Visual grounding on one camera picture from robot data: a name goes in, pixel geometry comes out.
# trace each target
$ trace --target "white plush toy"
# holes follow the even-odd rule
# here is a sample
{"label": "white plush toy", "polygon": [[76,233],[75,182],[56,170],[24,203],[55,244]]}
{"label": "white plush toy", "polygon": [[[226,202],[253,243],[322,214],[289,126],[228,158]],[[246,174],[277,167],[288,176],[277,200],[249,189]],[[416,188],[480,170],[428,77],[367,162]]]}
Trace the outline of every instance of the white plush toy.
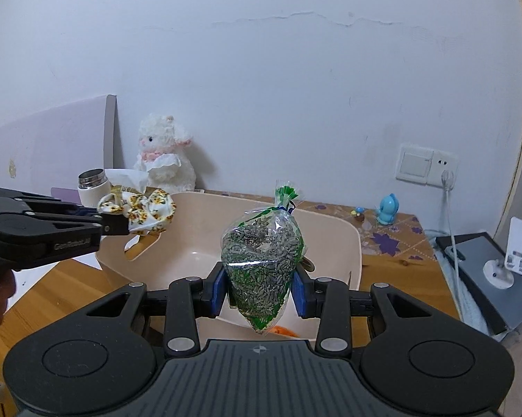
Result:
{"label": "white plush toy", "polygon": [[195,171],[184,147],[191,136],[172,116],[152,114],[139,127],[139,154],[134,169],[147,171],[148,186],[169,194],[195,189]]}

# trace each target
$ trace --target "triangular cutout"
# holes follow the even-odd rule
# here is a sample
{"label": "triangular cutout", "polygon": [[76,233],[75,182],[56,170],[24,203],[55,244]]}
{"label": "triangular cutout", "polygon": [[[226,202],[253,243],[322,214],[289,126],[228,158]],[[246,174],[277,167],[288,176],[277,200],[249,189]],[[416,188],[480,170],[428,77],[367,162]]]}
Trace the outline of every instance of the triangular cutout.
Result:
{"label": "triangular cutout", "polygon": [[392,307],[400,318],[416,318],[416,317],[430,317],[430,313],[417,307],[412,302],[399,295],[389,293],[388,299],[392,303]]}
{"label": "triangular cutout", "polygon": [[105,302],[102,306],[99,306],[96,309],[88,312],[88,316],[90,317],[107,317],[107,318],[115,318],[120,316],[122,313],[122,309],[127,303],[128,298],[130,297],[129,293],[122,293],[111,299],[110,301]]}

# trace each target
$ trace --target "blue toy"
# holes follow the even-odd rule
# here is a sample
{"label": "blue toy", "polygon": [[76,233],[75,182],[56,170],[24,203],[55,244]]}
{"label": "blue toy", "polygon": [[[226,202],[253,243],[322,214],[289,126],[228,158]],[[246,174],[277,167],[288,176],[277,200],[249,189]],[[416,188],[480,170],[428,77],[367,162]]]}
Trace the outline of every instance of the blue toy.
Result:
{"label": "blue toy", "polygon": [[392,224],[399,208],[400,202],[398,202],[393,193],[383,197],[382,201],[380,201],[380,207],[375,209],[376,220],[383,226]]}

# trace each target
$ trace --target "green plastic wrapper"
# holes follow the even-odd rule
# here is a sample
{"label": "green plastic wrapper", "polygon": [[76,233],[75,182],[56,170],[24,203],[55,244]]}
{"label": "green plastic wrapper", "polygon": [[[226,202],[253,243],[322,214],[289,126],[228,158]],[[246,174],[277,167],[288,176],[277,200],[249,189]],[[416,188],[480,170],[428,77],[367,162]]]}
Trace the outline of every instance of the green plastic wrapper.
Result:
{"label": "green plastic wrapper", "polygon": [[306,251],[291,214],[298,197],[290,183],[277,186],[273,207],[246,212],[222,237],[230,306],[260,334],[283,313],[293,271]]}

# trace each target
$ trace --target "light switch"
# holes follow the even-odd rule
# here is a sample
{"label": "light switch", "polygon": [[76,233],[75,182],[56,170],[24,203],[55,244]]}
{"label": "light switch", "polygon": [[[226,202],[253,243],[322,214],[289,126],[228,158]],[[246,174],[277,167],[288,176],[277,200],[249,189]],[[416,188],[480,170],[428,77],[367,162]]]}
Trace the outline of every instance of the light switch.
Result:
{"label": "light switch", "polygon": [[398,165],[396,166],[396,178],[425,184],[431,160],[432,149],[402,144]]}

